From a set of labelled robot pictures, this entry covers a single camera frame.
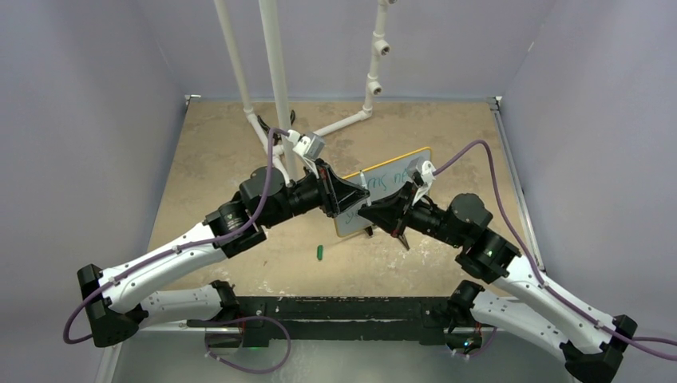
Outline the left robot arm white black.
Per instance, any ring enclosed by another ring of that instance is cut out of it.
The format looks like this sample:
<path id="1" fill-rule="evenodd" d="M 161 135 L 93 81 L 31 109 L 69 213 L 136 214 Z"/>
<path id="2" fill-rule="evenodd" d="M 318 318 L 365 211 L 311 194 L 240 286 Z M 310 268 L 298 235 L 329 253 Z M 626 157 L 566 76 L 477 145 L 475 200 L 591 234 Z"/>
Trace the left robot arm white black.
<path id="1" fill-rule="evenodd" d="M 170 314 L 167 301 L 151 300 L 170 282 L 259 245 L 267 228 L 314 209 L 335 218 L 370 196 L 362 185 L 337 176 L 327 162 L 318 159 L 314 164 L 316 172 L 291 184 L 277 168 L 257 168 L 231 200 L 179 238 L 116 267 L 80 268 L 81 308 L 91 330 L 82 340 L 93 340 L 99 348 L 126 340 L 153 319 Z"/>

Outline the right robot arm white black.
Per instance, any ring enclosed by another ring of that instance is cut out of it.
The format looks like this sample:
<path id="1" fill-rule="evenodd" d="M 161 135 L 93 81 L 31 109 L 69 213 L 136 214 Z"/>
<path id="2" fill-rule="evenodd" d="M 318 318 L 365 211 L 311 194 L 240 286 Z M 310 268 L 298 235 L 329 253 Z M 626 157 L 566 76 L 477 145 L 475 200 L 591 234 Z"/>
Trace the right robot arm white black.
<path id="1" fill-rule="evenodd" d="M 494 308 L 485 292 L 475 298 L 462 294 L 448 304 L 454 322 L 466 325 L 475 319 L 543 345 L 580 382 L 616 377 L 637 329 L 634 320 L 596 309 L 543 274 L 531 258 L 489 228 L 493 215 L 478 195 L 456 195 L 446 209 L 416 195 L 415 184 L 407 182 L 394 194 L 361 206 L 358 215 L 393 237 L 402 238 L 410 228 L 460 249 L 456 261 L 466 274 L 523 303 L 520 309 Z"/>

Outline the white green marker pen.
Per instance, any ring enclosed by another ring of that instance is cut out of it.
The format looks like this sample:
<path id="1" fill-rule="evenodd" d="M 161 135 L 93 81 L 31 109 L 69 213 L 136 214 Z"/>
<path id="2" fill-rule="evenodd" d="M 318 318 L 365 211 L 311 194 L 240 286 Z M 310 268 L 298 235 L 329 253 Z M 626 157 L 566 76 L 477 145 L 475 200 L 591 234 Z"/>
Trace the white green marker pen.
<path id="1" fill-rule="evenodd" d="M 366 177 L 365 177 L 364 171 L 360 171 L 360 172 L 359 172 L 359 178 L 360 178 L 360 186 L 361 186 L 361 188 L 362 188 L 364 191 L 369 192 L 369 187 L 368 187 L 367 182 L 366 182 Z"/>

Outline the yellow framed whiteboard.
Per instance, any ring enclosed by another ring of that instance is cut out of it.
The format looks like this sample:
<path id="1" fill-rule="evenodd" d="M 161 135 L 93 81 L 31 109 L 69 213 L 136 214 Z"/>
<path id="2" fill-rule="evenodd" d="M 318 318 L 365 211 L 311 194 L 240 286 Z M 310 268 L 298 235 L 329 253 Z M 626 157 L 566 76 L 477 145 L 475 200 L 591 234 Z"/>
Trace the yellow framed whiteboard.
<path id="1" fill-rule="evenodd" d="M 381 164 L 360 170 L 364 171 L 366 177 L 370 192 L 370 201 L 373 202 L 376 199 L 396 192 L 405 182 L 410 181 L 410 177 L 406 172 L 410 162 L 418 157 L 422 157 L 425 160 L 432 160 L 432 153 L 430 147 L 423 147 L 406 153 L 405 155 L 387 160 Z M 344 176 L 343 179 L 360 185 L 360 171 Z M 366 203 L 367 201 L 364 200 L 334 218 L 335 232 L 339 238 L 353 235 L 354 233 L 363 231 L 366 227 L 373 225 L 371 221 L 361 218 L 358 215 L 358 209 Z"/>

